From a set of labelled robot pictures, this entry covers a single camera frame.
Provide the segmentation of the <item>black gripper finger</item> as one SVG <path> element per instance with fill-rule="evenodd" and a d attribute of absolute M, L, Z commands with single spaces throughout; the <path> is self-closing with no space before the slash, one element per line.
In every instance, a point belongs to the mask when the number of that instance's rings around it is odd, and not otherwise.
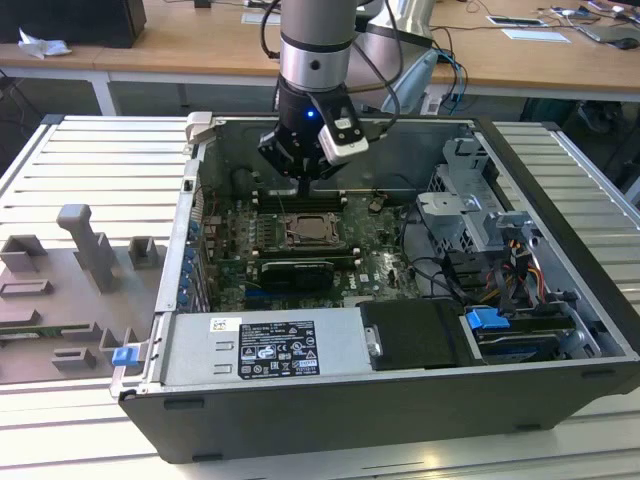
<path fill-rule="evenodd" d="M 295 132 L 273 130 L 262 135 L 258 152 L 282 177 L 296 180 L 297 196 L 305 196 L 305 156 Z"/>
<path fill-rule="evenodd" d="M 303 172 L 303 197 L 310 195 L 313 181 L 327 180 L 342 168 L 343 165 L 331 165 L 327 160 L 309 160 Z"/>

